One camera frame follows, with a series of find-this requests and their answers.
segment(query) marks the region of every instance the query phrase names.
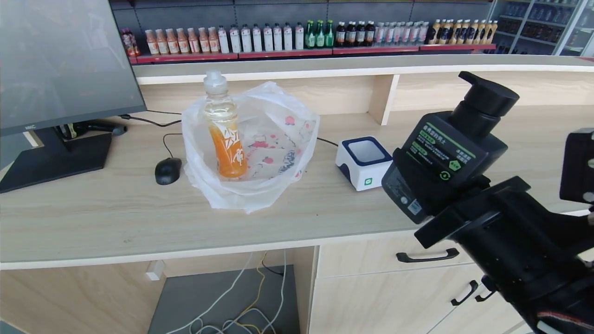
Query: drawer handle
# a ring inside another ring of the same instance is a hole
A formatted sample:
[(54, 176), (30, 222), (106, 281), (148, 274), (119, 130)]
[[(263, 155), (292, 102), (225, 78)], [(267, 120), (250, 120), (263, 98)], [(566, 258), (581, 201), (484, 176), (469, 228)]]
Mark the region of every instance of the drawer handle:
[(475, 297), (475, 299), (477, 302), (480, 303), (481, 301), (485, 301), (485, 300), (489, 299), (489, 297), (492, 296), (494, 293), (495, 293), (495, 291), (491, 291), (491, 293), (488, 294), (485, 298), (481, 297), (481, 295), (478, 295)]
[(458, 306), (460, 304), (462, 304), (463, 302), (465, 302), (468, 297), (470, 297), (470, 295), (472, 295), (473, 293), (475, 293), (476, 289), (479, 288), (479, 284), (476, 283), (475, 280), (470, 281), (468, 284), (470, 284), (470, 292), (468, 292), (468, 294), (466, 295), (466, 297), (462, 298), (461, 301), (457, 301), (455, 298), (452, 299), (450, 302), (452, 304), (452, 306)]
[(396, 258), (400, 262), (414, 263), (414, 262), (431, 262), (431, 261), (449, 260), (449, 259), (453, 259), (456, 256), (460, 255), (460, 252), (455, 248), (448, 248), (445, 251), (447, 253), (446, 256), (432, 257), (431, 259), (412, 259), (406, 253), (396, 253)]

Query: black mouse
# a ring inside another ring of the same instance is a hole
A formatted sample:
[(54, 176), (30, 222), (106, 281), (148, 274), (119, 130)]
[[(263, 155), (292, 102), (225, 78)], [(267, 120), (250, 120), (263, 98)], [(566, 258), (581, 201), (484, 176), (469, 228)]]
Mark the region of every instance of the black mouse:
[(174, 183), (179, 178), (179, 170), (182, 168), (182, 159), (169, 157), (159, 161), (154, 168), (154, 178), (160, 185)]

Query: plastic bag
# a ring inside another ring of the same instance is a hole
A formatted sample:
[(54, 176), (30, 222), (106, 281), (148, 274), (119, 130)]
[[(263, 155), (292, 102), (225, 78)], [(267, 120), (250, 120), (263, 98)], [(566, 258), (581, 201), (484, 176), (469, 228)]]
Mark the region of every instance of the plastic bag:
[(182, 113), (184, 171), (212, 208), (251, 213), (271, 206), (289, 184), (301, 179), (314, 154), (320, 116), (271, 81), (232, 97), (248, 172), (233, 181), (217, 172), (214, 144), (201, 112), (206, 97)]

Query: red shelf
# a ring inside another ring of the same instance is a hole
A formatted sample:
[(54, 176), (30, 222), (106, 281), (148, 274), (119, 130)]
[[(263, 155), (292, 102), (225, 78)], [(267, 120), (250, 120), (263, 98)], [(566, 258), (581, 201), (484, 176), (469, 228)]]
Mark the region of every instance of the red shelf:
[(448, 50), (493, 50), (495, 44), (433, 44), (421, 45), (421, 51), (448, 51)]
[(299, 57), (299, 56), (327, 56), (332, 54), (332, 49), (311, 49), (291, 51), (269, 51), (269, 52), (247, 52), (240, 53), (239, 59), (250, 58), (277, 58), (277, 57)]
[(352, 55), (356, 53), (389, 53), (389, 52), (416, 52), (419, 50), (418, 45), (410, 46), (367, 46), (362, 48), (334, 48), (332, 54), (334, 55)]
[(167, 62), (167, 61), (190, 61), (190, 60), (220, 60), (237, 59), (237, 53), (191, 53), (188, 55), (147, 55), (136, 57), (137, 63), (145, 62)]

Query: monitor base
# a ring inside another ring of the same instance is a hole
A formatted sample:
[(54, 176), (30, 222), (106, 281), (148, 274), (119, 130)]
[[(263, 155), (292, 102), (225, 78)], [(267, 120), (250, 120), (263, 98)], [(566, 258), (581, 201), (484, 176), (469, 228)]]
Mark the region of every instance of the monitor base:
[(0, 181), (0, 194), (102, 169), (111, 139), (111, 133), (100, 134), (63, 142), (65, 149), (56, 149), (55, 145), (46, 144), (23, 151)]

